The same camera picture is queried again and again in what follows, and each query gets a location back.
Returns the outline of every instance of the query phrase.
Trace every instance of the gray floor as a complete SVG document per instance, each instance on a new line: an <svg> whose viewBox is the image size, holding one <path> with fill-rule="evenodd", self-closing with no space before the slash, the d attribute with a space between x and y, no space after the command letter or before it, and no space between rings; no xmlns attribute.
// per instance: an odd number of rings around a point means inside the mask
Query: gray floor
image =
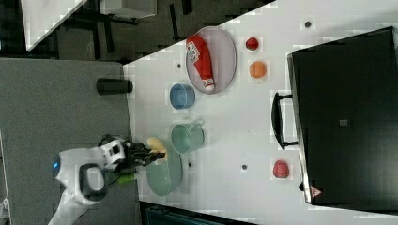
<svg viewBox="0 0 398 225"><path fill-rule="evenodd" d="M120 58L137 60L175 43L171 20L171 4L175 6L178 36L187 38L199 29L227 22L234 17L263 6L260 0L192 0L193 11L183 15L181 0L158 0L158 14L138 20L138 25L112 22L115 51L106 52L103 24L99 23L101 59L115 61ZM58 31L60 59L93 60L92 34L70 29Z"/></svg>
<svg viewBox="0 0 398 225"><path fill-rule="evenodd" d="M121 78L121 65L3 59L0 68L0 129L11 223L48 224L62 193L52 175L56 154L96 146L104 134L130 137L126 95L101 97L95 88L97 78ZM135 182L115 183L78 224L140 224L137 203Z"/></svg>

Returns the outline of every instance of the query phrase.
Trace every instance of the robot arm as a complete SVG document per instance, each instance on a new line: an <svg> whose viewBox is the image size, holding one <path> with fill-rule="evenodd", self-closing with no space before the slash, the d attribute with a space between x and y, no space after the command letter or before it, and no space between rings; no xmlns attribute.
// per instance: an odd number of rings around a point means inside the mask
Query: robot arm
<svg viewBox="0 0 398 225"><path fill-rule="evenodd" d="M53 176L65 187L49 225L71 225L107 193L105 173L148 165L164 157L150 153L141 143L105 135L98 147L62 151L53 165Z"/></svg>

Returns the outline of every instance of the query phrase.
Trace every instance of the white plate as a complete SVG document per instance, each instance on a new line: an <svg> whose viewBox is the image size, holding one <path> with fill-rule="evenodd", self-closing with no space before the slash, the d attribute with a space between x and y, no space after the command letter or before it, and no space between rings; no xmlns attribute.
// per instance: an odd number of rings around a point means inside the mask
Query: white plate
<svg viewBox="0 0 398 225"><path fill-rule="evenodd" d="M219 93L228 87L235 75L237 51L234 42L226 31L220 30L216 26L205 27L196 35L201 36L208 46L215 88L211 92L206 91L199 73L187 55L188 76L193 86L200 92L208 95Z"/></svg>

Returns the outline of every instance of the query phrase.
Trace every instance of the green cup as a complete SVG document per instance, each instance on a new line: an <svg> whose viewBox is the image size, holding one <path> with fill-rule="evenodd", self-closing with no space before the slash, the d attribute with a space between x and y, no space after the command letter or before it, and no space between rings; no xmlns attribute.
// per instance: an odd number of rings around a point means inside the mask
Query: green cup
<svg viewBox="0 0 398 225"><path fill-rule="evenodd" d="M189 153L202 147L205 135L201 123L175 125L172 131L172 144L179 154Z"/></svg>

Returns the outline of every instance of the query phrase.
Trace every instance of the suitcase handle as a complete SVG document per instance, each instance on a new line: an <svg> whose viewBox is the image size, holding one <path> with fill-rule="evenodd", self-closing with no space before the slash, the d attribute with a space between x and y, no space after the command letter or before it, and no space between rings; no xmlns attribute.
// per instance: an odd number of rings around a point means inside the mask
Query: suitcase handle
<svg viewBox="0 0 398 225"><path fill-rule="evenodd" d="M280 101L286 98L291 98L292 95L281 96L279 93L275 94L275 97L272 102L272 110L271 110L271 120L272 120L272 128L274 130L274 134L276 140L278 141L281 148L284 150L286 146L299 144L298 142L285 142L283 135L283 120L282 120L282 112L281 112L281 103Z"/></svg>

